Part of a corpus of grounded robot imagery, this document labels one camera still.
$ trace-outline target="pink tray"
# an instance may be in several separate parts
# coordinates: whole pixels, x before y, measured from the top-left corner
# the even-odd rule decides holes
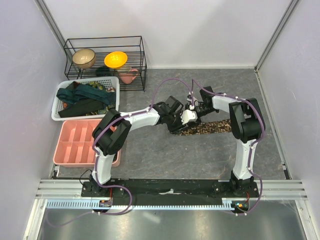
[[[67,120],[62,124],[53,162],[64,167],[93,167],[96,153],[92,149],[92,132],[101,119]],[[120,164],[121,150],[112,167]]]

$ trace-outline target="black dish rack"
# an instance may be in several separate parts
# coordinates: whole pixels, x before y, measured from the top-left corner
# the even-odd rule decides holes
[[[63,49],[66,55],[64,74],[69,80],[116,76],[119,78],[120,91],[145,91],[147,62],[142,36],[68,38]],[[72,62],[72,55],[80,49],[92,49],[95,52],[96,61],[91,68],[82,69]],[[105,67],[105,57],[115,51],[126,53],[128,56],[126,64],[132,69],[138,69],[137,77],[130,84],[121,81],[117,70]]]

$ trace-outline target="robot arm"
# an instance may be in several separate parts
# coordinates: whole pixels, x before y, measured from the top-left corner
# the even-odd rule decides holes
[[[205,89],[212,92],[211,87],[205,87]],[[220,110],[230,114],[231,129],[237,142],[236,160],[231,173],[231,179],[233,179],[237,187],[242,181],[250,180],[250,182],[252,182],[253,177],[248,170],[249,149],[251,144],[258,139],[262,133],[258,119],[252,109],[245,103],[227,97],[212,96],[203,90],[200,90],[200,94],[203,102],[199,102],[196,107],[187,103],[185,110],[183,110],[183,105],[173,96],[170,96],[166,102],[155,104],[150,111],[148,111],[149,107],[129,113],[119,113],[115,109],[111,109],[93,131],[92,136],[94,139],[96,139],[102,130],[113,120],[121,116],[129,115],[129,117],[119,120],[114,126],[116,130],[113,132],[108,129],[97,142],[96,149],[100,153],[100,158],[96,170],[100,183],[105,184],[110,180],[114,156],[122,148],[130,131],[144,126],[167,124],[168,130],[173,134],[186,128],[188,125],[194,124],[194,122],[199,123],[202,116],[211,112],[219,112]],[[251,102],[257,111],[261,113],[255,98],[247,99],[247,101]],[[142,111],[146,112],[134,115],[134,113]],[[257,144],[252,146],[253,151],[250,159],[251,169],[256,145]],[[92,175],[92,178],[96,181],[95,174]]]

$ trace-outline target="black cable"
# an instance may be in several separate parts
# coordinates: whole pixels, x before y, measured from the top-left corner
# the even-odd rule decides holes
[[[86,172],[90,171],[92,174],[92,170],[91,169],[87,169],[84,173],[81,174],[80,178],[79,178],[79,182],[81,183],[81,185],[83,186],[84,184],[81,182],[81,178],[83,175],[85,175]]]

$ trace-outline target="white wall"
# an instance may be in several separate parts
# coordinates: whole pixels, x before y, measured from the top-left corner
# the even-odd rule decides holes
[[[292,175],[320,224],[320,1],[300,1],[260,71]]]
[[[0,239],[22,239],[60,123],[51,119],[65,55],[32,0],[0,7]]]
[[[45,0],[67,38],[141,35],[152,68],[254,66],[290,0]]]

